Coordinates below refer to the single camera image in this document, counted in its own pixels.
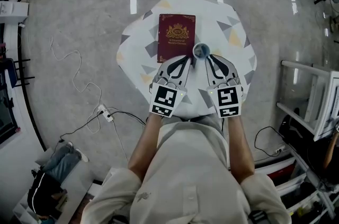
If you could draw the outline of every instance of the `power strip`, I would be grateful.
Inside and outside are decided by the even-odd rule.
[[[98,110],[98,111],[103,111],[103,112],[104,112],[104,113],[103,113],[103,116],[105,117],[105,119],[106,119],[108,122],[113,121],[113,117],[110,116],[111,113],[108,112],[108,110],[107,110],[107,108],[106,108],[105,105],[103,105],[103,104],[99,105],[98,108],[97,108],[97,110]]]

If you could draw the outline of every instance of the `floor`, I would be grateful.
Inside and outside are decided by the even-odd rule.
[[[82,65],[74,79],[79,90],[94,82],[102,90],[101,103],[105,106],[146,119],[148,104],[118,67],[115,55],[123,29],[159,0],[137,0],[136,14],[131,14],[130,1],[30,0],[30,16],[22,41],[25,56],[32,59],[28,72],[36,79],[28,93],[38,128],[48,146],[54,147],[59,135],[83,125],[100,96],[94,85],[83,93],[75,89],[72,78],[79,56],[73,53],[57,61],[49,51],[51,37],[58,58],[73,50],[81,53]],[[339,69],[336,63],[339,47],[333,42],[335,36],[326,30],[331,7],[328,3],[314,5],[313,0],[219,1],[238,12],[257,55],[257,69],[243,105],[242,119],[254,158],[260,160],[265,154],[254,148],[255,135],[263,127],[277,127],[282,114],[275,107],[276,100],[301,98],[309,81],[301,73],[296,77],[296,73],[287,74],[282,82],[283,92],[278,93],[281,59]],[[126,166],[127,161],[113,124],[103,118],[100,124],[101,129],[95,134],[84,127],[65,138],[88,156],[97,178],[102,180],[111,166]],[[129,157],[142,126],[124,114],[115,116],[115,124]],[[96,120],[89,126],[93,132],[99,127]],[[281,143],[281,138],[269,129],[257,140],[257,146],[271,154]]]

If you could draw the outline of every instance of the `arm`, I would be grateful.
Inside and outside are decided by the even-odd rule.
[[[325,156],[325,159],[324,159],[324,163],[323,163],[323,168],[324,169],[327,169],[328,165],[330,164],[330,162],[332,160],[333,150],[334,150],[335,144],[337,143],[338,137],[339,137],[339,132],[336,132],[333,135],[331,143],[328,146],[327,153],[326,153],[326,156]]]
[[[144,131],[128,162],[128,169],[143,181],[150,162],[157,151],[161,117],[150,113]]]
[[[243,189],[251,211],[266,212],[271,223],[291,223],[272,180],[267,175],[254,174],[253,157],[240,116],[228,118],[228,132],[231,173]]]
[[[156,154],[160,127],[161,117],[150,113],[128,162],[128,169],[119,169],[112,174],[100,193],[85,207],[81,224],[109,223],[113,215],[129,217],[129,205]]]
[[[254,174],[254,162],[240,116],[228,118],[231,173],[240,184]]]
[[[130,205],[141,181],[126,168],[115,169],[111,171],[111,175],[98,195],[85,207],[81,224],[107,224],[114,215],[129,219]]]

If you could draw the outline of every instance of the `geometric pattern tablecloth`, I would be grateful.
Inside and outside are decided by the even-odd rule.
[[[159,15],[162,13],[196,16],[195,43],[207,44],[212,54],[234,64],[244,89],[244,101],[256,69],[256,56],[235,10],[214,0],[161,0],[126,27],[121,36],[117,62],[146,100],[150,102],[149,84],[161,65],[157,63],[157,40]],[[204,61],[194,60],[186,83],[188,93],[174,114],[190,119],[214,113],[206,91],[208,86]]]

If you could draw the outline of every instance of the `small cup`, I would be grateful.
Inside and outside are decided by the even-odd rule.
[[[193,47],[193,56],[205,60],[211,54],[210,48],[205,43],[197,43]]]

